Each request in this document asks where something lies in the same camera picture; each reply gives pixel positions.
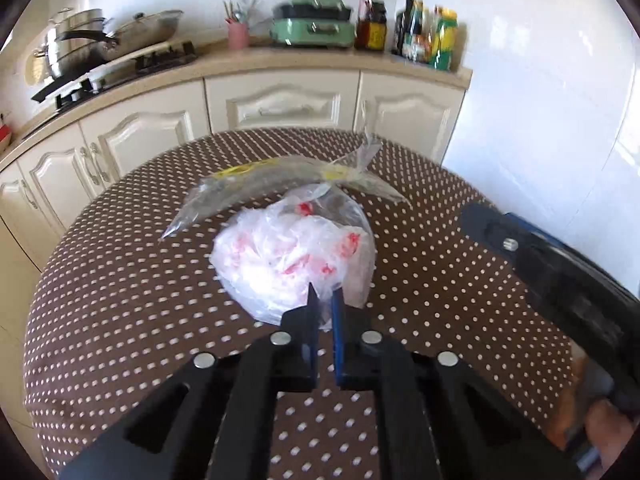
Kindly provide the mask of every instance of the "metal bolt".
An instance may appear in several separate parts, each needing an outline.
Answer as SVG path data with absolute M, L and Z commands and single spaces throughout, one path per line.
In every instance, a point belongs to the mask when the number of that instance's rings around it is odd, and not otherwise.
M 442 366 L 455 366 L 458 364 L 458 356 L 453 352 L 440 352 L 438 354 L 438 362 Z
M 370 345 L 377 345 L 380 341 L 382 341 L 382 334 L 375 330 L 367 330 L 362 333 L 362 340 Z
M 193 364 L 195 364 L 196 368 L 210 368 L 215 362 L 216 358 L 208 352 L 202 352 L 193 359 Z
M 274 332 L 271 334 L 271 343 L 277 346 L 284 346 L 291 343 L 289 332 Z
M 512 253 L 518 250 L 518 241 L 513 238 L 505 238 L 502 242 L 502 246 L 505 250 L 511 251 Z

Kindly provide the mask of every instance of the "kitchen cabinet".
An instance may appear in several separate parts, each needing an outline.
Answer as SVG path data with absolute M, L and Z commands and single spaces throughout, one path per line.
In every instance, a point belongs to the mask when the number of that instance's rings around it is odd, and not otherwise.
M 427 81 L 363 72 L 355 131 L 403 144 L 441 163 L 465 91 Z
M 18 165 L 44 215 L 61 236 L 104 191 L 77 123 L 36 144 Z
M 80 121 L 105 186 L 156 155 L 209 135 L 202 80 L 155 90 Z
M 18 341 L 24 341 L 29 306 L 39 277 L 38 269 L 0 220 L 0 326 Z M 2 348 L 0 355 L 5 355 Z
M 351 130 L 358 71 L 273 70 L 206 80 L 213 133 L 260 126 Z
M 43 213 L 42 199 L 33 192 L 18 163 L 0 172 L 0 218 L 22 250 L 42 270 L 60 235 Z

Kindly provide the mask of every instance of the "stainless steel pot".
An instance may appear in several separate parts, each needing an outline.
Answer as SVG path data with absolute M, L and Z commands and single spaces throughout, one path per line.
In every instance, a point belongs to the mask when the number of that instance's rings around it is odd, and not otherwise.
M 134 16 L 132 22 L 109 34 L 89 28 L 70 30 L 57 37 L 56 42 L 98 41 L 102 58 L 111 61 L 141 48 L 167 41 L 175 34 L 182 15 L 181 10 L 164 10 L 151 16 L 139 13 Z
M 68 12 L 72 10 L 71 7 L 63 9 L 61 12 Z M 68 30 L 78 30 L 88 28 L 86 25 L 96 21 L 104 22 L 104 16 L 102 15 L 102 9 L 89 9 L 77 12 L 63 19 L 61 22 L 56 23 L 56 37 Z
M 59 14 L 69 10 L 69 8 L 63 9 Z M 102 57 L 101 44 L 87 38 L 60 40 L 60 37 L 77 27 L 102 33 L 104 23 L 101 9 L 85 10 L 69 16 L 47 31 L 43 49 L 33 55 L 46 58 L 49 72 L 54 79 L 74 70 L 81 71 L 83 68 L 90 70 L 105 61 Z

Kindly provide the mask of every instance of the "human hand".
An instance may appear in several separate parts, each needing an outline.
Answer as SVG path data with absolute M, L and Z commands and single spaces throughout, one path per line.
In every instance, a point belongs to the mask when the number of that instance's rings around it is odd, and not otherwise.
M 616 461 L 634 434 L 636 424 L 620 413 L 607 399 L 598 400 L 587 412 L 584 429 L 592 445 L 600 452 L 601 467 L 588 475 L 596 480 Z

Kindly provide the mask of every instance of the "plastic bag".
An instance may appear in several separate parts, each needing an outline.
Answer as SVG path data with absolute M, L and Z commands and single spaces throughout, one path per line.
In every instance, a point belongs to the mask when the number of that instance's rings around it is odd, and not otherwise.
M 198 187 L 191 189 L 182 208 L 161 238 L 236 203 L 313 182 L 330 182 L 392 202 L 408 202 L 391 184 L 367 171 L 367 165 L 381 147 L 382 144 L 374 142 L 373 137 L 366 134 L 365 142 L 356 151 L 333 162 L 291 155 L 250 162 L 209 175 L 202 179 Z
M 265 209 L 237 213 L 210 256 L 231 297 L 255 319 L 276 325 L 284 312 L 306 304 L 309 283 L 325 322 L 340 286 L 347 304 L 364 306 L 374 261 L 362 208 L 330 184 L 300 187 Z

